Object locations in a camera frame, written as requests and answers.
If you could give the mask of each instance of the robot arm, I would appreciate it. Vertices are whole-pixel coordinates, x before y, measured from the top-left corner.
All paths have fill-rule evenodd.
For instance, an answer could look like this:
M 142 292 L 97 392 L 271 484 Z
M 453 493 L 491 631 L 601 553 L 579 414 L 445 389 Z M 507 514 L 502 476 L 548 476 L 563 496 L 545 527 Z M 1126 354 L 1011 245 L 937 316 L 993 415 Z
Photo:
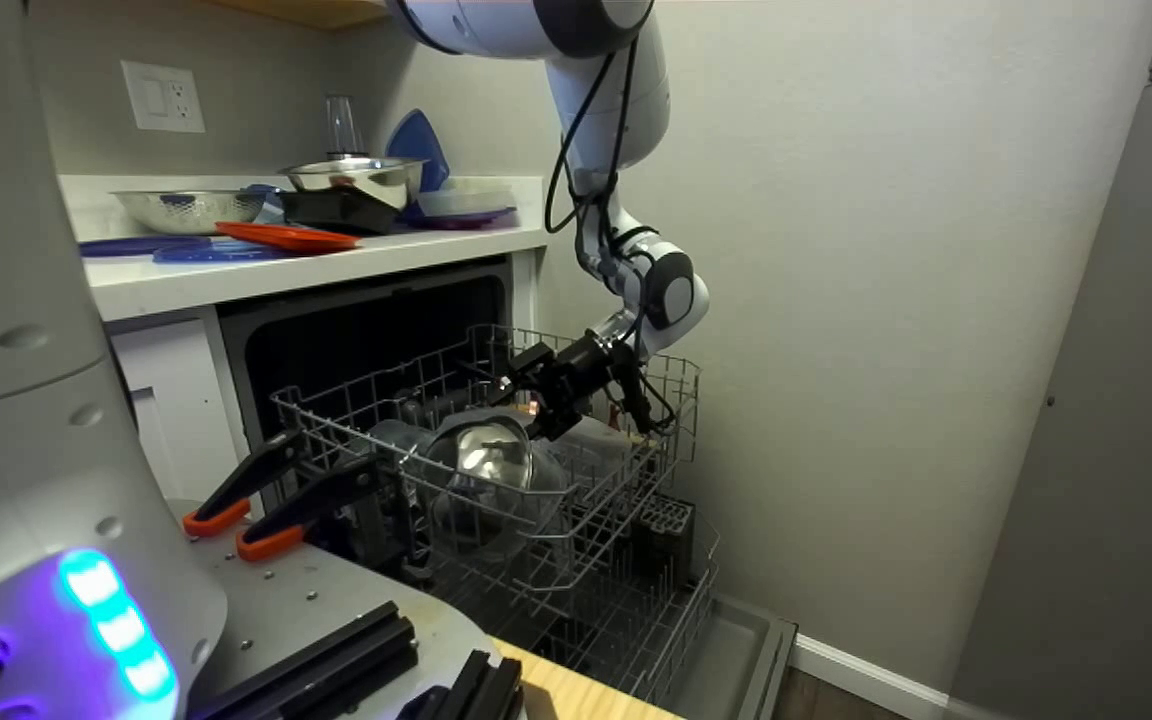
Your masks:
M 644 159 L 666 127 L 665 50 L 655 0 L 391 0 L 409 28 L 453 57 L 545 59 L 560 112 L 575 261 L 621 308 L 563 354 L 533 348 L 511 384 L 540 396 L 536 433 L 560 435 L 579 404 L 621 384 L 627 414 L 646 433 L 639 366 L 687 336 L 707 313 L 707 289 L 687 252 L 621 208 L 621 168 Z

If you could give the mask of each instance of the white cabinet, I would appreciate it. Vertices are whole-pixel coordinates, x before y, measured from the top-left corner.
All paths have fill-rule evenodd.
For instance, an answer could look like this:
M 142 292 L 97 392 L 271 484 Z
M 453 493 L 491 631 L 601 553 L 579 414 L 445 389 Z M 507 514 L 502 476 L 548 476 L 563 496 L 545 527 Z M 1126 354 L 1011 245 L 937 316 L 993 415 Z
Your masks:
M 142 455 L 166 500 L 205 500 L 245 453 L 229 366 L 208 342 L 211 316 L 117 327 Z

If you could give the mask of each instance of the red utensil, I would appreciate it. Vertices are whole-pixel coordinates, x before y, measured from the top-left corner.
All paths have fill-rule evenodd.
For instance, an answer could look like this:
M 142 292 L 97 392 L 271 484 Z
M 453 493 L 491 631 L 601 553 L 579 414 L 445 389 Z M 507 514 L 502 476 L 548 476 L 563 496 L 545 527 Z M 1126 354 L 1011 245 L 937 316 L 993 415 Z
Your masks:
M 321 252 L 347 252 L 356 235 L 323 233 L 307 223 L 217 223 L 217 233 L 248 245 L 265 245 L 289 255 L 321 255 Z

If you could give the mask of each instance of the dishwasher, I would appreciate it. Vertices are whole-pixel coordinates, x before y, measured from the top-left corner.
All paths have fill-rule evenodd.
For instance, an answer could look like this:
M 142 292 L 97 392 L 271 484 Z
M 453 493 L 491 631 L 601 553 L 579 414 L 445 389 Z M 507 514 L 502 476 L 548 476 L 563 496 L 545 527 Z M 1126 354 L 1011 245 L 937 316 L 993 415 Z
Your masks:
M 312 536 L 321 549 L 661 709 L 773 718 L 793 637 L 715 593 L 720 546 L 698 536 L 687 471 L 697 366 L 644 368 L 672 407 L 665 433 L 633 433 L 604 392 L 566 435 L 529 453 L 529 484 L 488 484 L 427 435 L 488 407 L 514 354 L 566 343 L 507 327 L 507 261 L 248 300 L 219 308 L 219 327 L 252 443 L 299 433 L 299 476 L 383 455 L 387 484 Z M 418 575 L 400 572 L 415 546 Z

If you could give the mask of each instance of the dishwasher rack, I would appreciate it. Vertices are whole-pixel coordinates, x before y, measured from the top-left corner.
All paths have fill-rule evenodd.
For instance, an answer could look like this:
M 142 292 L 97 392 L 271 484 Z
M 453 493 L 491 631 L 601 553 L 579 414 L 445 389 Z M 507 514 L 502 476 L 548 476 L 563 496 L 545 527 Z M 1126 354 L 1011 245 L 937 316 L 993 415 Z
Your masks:
M 682 586 L 644 586 L 621 564 L 601 564 L 575 593 L 560 598 L 514 593 L 507 579 L 449 555 L 437 568 L 437 593 L 483 631 L 651 703 L 677 701 L 715 588 L 711 555 Z
M 677 415 L 651 435 L 623 430 L 621 404 L 604 392 L 593 396 L 587 415 L 566 435 L 529 439 L 554 468 L 545 490 L 458 476 L 440 430 L 453 415 L 494 407 L 499 375 L 533 343 L 563 348 L 566 342 L 468 327 L 453 348 L 321 392 L 285 389 L 271 404 L 285 430 L 303 435 L 307 471 L 378 453 L 415 490 L 445 555 L 533 598 L 570 593 L 646 496 L 692 460 L 698 368 L 677 357 L 655 357 L 644 368 Z

